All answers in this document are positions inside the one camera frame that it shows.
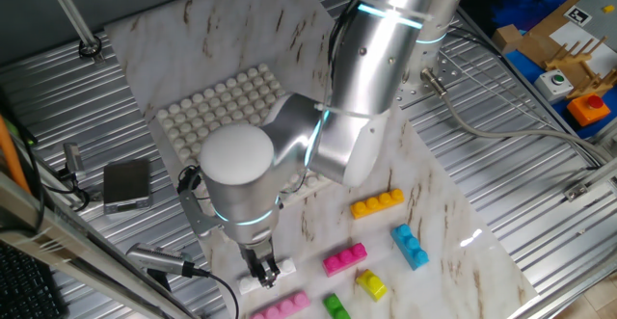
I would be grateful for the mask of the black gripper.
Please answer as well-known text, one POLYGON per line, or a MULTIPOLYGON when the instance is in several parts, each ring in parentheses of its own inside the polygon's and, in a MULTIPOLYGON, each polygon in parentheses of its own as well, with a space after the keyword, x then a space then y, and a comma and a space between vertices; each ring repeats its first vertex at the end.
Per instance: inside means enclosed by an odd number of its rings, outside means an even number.
POLYGON ((252 276, 262 287, 272 288, 280 274, 271 240, 252 245, 240 244, 239 250, 251 270, 252 276))

